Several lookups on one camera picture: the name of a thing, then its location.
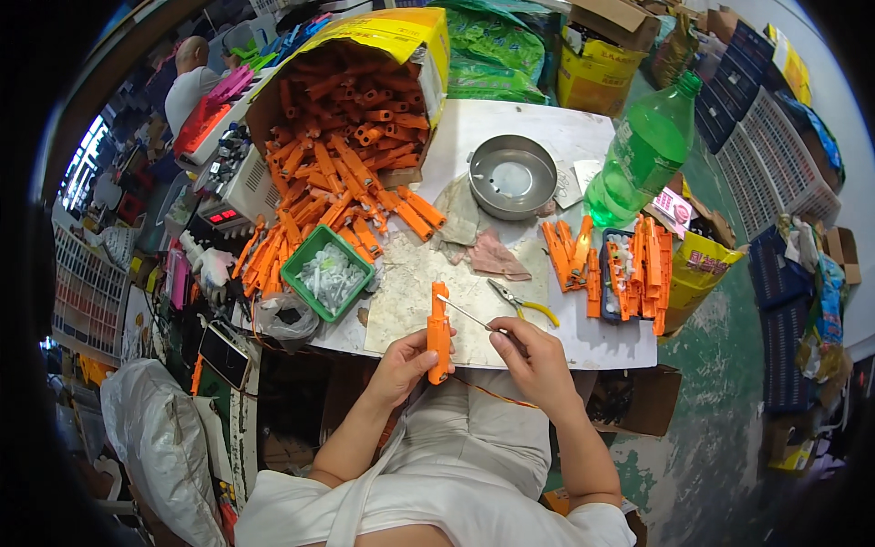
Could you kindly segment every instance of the screwdriver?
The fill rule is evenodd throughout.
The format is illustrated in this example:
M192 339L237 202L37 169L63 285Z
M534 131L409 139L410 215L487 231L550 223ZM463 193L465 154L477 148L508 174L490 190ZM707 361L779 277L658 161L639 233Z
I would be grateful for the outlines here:
M443 295L438 294L438 295L437 295L437 299L438 299L438 300L441 300L441 301L444 302L445 304L448 304L448 305L450 305L450 306L456 308L459 312L462 313L462 315L466 316L468 319L471 319L471 320L474 321L475 323L478 323L478 324L482 325L483 328L485 328L485 329L486 329L487 331L489 331L490 333L502 333L502 334L504 334L505 336L507 336L507 337L510 339L511 342L513 342L514 346L516 346L516 349L520 352L520 354L522 355L522 358L523 358L523 359L528 359L528 358L529 358L529 352L526 351L526 345L523 344L522 342L520 342L520 340L519 340L518 338L516 338L515 336L513 336L513 334L511 334L511 333L510 333L509 331L507 331L506 329L503 329L503 328L495 329L495 328L490 327L489 325L487 325L487 324L484 323L483 321L481 321L481 320L477 319L476 317L474 317L472 314L470 314L470 313L466 312L465 310L463 310L461 307L459 307L459 306L453 304L452 302L450 302L450 300L448 300L447 298L444 298Z

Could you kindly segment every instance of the bald man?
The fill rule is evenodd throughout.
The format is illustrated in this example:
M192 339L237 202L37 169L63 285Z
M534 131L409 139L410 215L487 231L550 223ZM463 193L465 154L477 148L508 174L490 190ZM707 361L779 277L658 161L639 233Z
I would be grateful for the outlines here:
M177 76L164 99L164 113L174 137L179 134L194 107L198 106L201 97L213 91L221 81L221 76L207 68L209 53L209 44L200 36L185 39L176 51ZM240 57L236 55L222 55L222 59L228 68L234 69L240 65Z

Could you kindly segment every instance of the right hand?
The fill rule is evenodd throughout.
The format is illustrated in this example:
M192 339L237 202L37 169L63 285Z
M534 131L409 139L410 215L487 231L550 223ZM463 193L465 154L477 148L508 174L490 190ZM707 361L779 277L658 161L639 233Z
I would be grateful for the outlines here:
M562 342L557 337L516 317L497 317L489 322L489 326L507 330L525 345L528 359L504 334L489 335L489 341L507 364L516 387L529 402L541 407L547 417L552 419L573 408L570 405L583 404L574 389Z

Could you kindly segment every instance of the fingernail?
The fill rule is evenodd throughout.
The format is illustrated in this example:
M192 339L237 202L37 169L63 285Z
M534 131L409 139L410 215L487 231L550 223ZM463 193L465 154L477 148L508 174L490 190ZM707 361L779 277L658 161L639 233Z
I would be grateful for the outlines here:
M509 342L508 337L501 333L492 333L489 335L489 341L496 348L504 347Z

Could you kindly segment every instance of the green plastic bottle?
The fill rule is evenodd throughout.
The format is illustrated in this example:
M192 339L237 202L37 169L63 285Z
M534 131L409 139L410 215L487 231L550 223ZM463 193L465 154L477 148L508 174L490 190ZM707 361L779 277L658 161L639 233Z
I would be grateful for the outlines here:
M622 118L605 167L592 178L584 206L599 227L623 228L687 160L696 128L693 107L702 81L690 71L640 98Z

